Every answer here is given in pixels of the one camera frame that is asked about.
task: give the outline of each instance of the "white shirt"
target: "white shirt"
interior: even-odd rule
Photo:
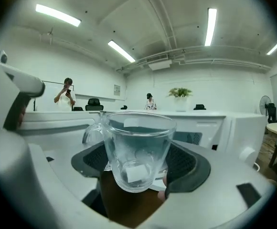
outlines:
[[[154,99],[152,99],[151,102],[149,101],[149,99],[147,99],[145,109],[156,109],[156,108],[157,108],[157,105]]]
[[[65,96],[67,92],[62,93],[59,101],[57,102],[58,108],[60,111],[72,111],[72,105],[71,105],[71,100]],[[71,97],[74,101],[76,101],[76,96],[73,91],[71,91]]]

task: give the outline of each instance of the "round table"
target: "round table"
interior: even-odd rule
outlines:
[[[270,123],[270,124],[267,124],[266,128],[267,128],[269,131],[271,131],[271,132],[277,134],[277,123]]]

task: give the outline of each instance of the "floor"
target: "floor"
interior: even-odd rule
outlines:
[[[111,171],[102,173],[100,186],[107,217],[129,228],[137,227],[162,205],[157,191],[147,189],[140,193],[128,193],[122,190]]]
[[[268,164],[271,160],[272,154],[275,150],[275,142],[277,139],[277,134],[268,132],[264,135],[264,140],[262,143],[261,150],[258,154],[256,163],[260,166],[260,173],[263,174],[266,178],[277,181],[277,175],[273,169],[268,167]]]

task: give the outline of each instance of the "potted plant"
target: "potted plant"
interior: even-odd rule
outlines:
[[[192,91],[187,88],[172,88],[168,96],[174,96],[176,111],[186,111],[188,106],[188,97],[192,96]]]

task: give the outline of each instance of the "green plant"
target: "green plant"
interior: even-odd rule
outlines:
[[[187,88],[172,88],[169,91],[168,96],[174,96],[174,97],[187,97],[187,96],[192,96],[192,91]]]

